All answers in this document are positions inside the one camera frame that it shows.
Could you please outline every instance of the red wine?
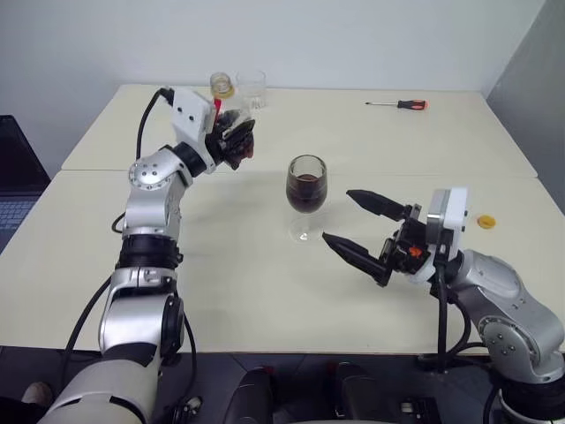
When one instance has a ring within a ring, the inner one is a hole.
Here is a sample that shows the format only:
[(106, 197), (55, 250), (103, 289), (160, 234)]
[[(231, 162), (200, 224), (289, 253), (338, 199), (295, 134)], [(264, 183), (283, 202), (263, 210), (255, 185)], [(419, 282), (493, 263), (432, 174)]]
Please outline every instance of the red wine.
[(320, 178), (311, 174), (290, 176), (286, 185), (286, 197), (290, 205), (303, 214), (310, 214), (320, 208), (328, 194), (326, 176)]

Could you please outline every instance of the screwdriver handle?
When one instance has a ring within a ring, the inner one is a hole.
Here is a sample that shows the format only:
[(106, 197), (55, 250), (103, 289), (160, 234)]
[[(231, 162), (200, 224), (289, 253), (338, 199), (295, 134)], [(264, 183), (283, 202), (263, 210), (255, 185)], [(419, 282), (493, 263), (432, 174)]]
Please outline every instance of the screwdriver handle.
[(424, 110), (427, 108), (425, 100), (399, 100), (396, 105), (398, 109)]

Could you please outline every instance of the table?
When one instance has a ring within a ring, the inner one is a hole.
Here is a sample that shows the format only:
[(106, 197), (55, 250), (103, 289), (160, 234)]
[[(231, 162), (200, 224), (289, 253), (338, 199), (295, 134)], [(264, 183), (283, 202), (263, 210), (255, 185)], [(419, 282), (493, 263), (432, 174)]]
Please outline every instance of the table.
[[(288, 228), (295, 213), (284, 178), (282, 172), (205, 175), (184, 197), (178, 289), (200, 352), (433, 352), (437, 304), (427, 287), (394, 275), (380, 288), (321, 240), (293, 241)], [(470, 188), (464, 246), (511, 263), (531, 294), (565, 322), (565, 220), (535, 178), (330, 173), (328, 200), (315, 223), (378, 254), (397, 223), (358, 207), (347, 189), (416, 201), (425, 213), (433, 189), (463, 185)], [(0, 345), (64, 347), (117, 260), (121, 241), (109, 225), (128, 193), (124, 171), (56, 175), (0, 255)], [(498, 221), (490, 231), (475, 224), (484, 213)], [(77, 348), (98, 348), (102, 304)], [(451, 344), (461, 329), (451, 309)]]
[[(63, 164), (64, 170), (127, 170), (143, 110), (157, 86), (125, 85)], [(198, 87), (207, 95), (207, 87)], [(334, 173), (536, 177), (516, 143), (475, 92), (269, 89), (254, 112), (255, 157), (241, 171), (286, 170), (304, 153)], [(366, 101), (425, 98), (425, 111), (366, 106)], [(142, 154), (173, 144), (170, 107), (147, 120)], [(223, 165), (219, 170), (230, 171)]]

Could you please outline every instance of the screwdriver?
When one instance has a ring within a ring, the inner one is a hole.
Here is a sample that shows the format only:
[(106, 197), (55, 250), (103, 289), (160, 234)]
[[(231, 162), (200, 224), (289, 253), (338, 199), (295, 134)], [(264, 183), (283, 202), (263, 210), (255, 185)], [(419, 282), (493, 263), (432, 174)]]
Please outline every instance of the screwdriver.
[(424, 110), (427, 108), (426, 100), (399, 100), (395, 102), (365, 102), (371, 106), (396, 106), (398, 109)]

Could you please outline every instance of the robotic arm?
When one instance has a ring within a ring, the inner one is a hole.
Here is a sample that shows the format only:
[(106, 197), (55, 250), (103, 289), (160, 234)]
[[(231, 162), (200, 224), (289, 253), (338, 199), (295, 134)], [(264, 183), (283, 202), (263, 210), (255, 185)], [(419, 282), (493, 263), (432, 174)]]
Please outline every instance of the robotic arm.
[(437, 296), (434, 277), (441, 267), (450, 293), (471, 317), (504, 381), (505, 413), (516, 422), (565, 418), (561, 322), (527, 292), (510, 265), (472, 250), (459, 251), (466, 189), (436, 191), (426, 223), (418, 220), (419, 205), (403, 206), (364, 190), (347, 194), (362, 208), (403, 223), (385, 241), (379, 258), (346, 238), (324, 233), (328, 245), (383, 287), (396, 271), (410, 276), (415, 284), (429, 281), (431, 293)]
[(236, 110), (215, 120), (215, 107), (198, 94), (162, 90), (178, 144), (130, 168), (122, 249), (99, 328), (102, 360), (66, 386), (41, 424), (150, 422), (161, 366), (184, 340), (175, 271), (183, 260), (180, 201), (200, 173), (222, 162), (236, 169), (252, 156), (254, 121), (230, 129)]

